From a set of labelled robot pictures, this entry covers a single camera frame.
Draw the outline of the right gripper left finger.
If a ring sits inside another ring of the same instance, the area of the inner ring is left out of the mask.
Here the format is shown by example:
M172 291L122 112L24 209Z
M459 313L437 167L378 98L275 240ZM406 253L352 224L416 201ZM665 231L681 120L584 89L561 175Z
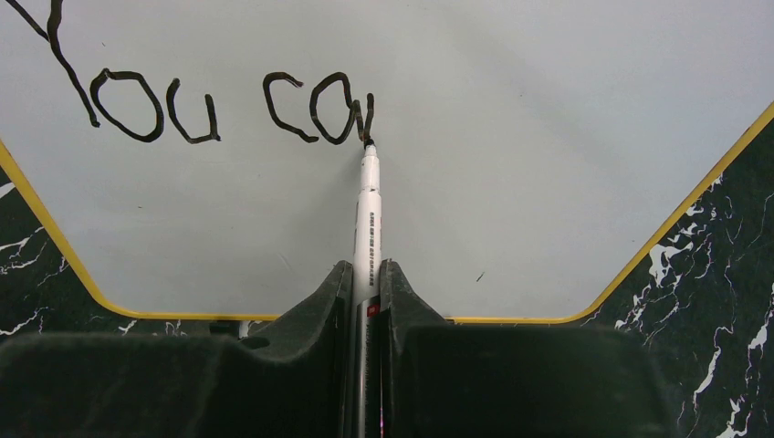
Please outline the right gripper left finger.
M25 335L1 347L4 437L338 437L352 269L253 336Z

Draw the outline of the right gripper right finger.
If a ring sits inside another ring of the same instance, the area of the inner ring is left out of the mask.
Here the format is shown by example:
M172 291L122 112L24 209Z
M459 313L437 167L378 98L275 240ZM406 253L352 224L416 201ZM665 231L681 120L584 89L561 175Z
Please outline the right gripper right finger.
M674 437L654 361L610 328L456 325L381 268L388 437Z

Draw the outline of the white marker pen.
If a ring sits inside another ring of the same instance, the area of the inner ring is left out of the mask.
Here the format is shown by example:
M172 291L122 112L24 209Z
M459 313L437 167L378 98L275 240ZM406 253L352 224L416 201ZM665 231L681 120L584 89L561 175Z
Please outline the white marker pen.
M352 266L350 358L343 435L381 435L382 264L381 165L373 142L364 147Z

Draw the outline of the yellow framed whiteboard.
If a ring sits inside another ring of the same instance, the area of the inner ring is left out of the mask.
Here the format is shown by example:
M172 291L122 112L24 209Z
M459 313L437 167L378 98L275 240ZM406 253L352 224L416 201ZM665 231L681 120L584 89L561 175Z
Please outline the yellow framed whiteboard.
M773 100L770 1L4 1L1 163L89 293L285 312L382 253L443 315L608 292Z

